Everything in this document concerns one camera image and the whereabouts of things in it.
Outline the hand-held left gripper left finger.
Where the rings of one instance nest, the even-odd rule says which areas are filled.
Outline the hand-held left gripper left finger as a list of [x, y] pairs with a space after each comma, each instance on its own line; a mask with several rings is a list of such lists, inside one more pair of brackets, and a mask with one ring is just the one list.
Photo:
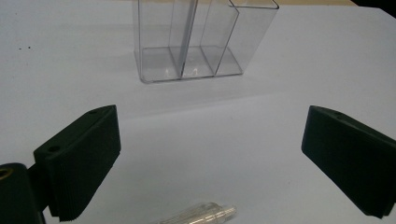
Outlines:
[[78, 218], [120, 155], [117, 107], [95, 108], [34, 151], [35, 188], [60, 221]]

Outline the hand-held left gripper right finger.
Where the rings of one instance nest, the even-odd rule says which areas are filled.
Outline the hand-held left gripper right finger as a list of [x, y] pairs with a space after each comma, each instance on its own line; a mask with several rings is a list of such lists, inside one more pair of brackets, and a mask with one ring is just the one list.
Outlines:
[[396, 140], [330, 108], [311, 105], [302, 152], [367, 216], [396, 204]]

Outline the clear plastic compartment organizer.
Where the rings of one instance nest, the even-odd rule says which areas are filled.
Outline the clear plastic compartment organizer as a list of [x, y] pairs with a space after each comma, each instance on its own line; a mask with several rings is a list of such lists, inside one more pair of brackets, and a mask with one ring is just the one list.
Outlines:
[[145, 83], [242, 75], [279, 10], [276, 0], [132, 0]]

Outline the clear silver pen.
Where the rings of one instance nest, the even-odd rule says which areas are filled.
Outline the clear silver pen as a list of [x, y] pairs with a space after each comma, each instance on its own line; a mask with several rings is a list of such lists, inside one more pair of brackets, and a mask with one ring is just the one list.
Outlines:
[[237, 212], [234, 205], [198, 203], [154, 224], [224, 224]]

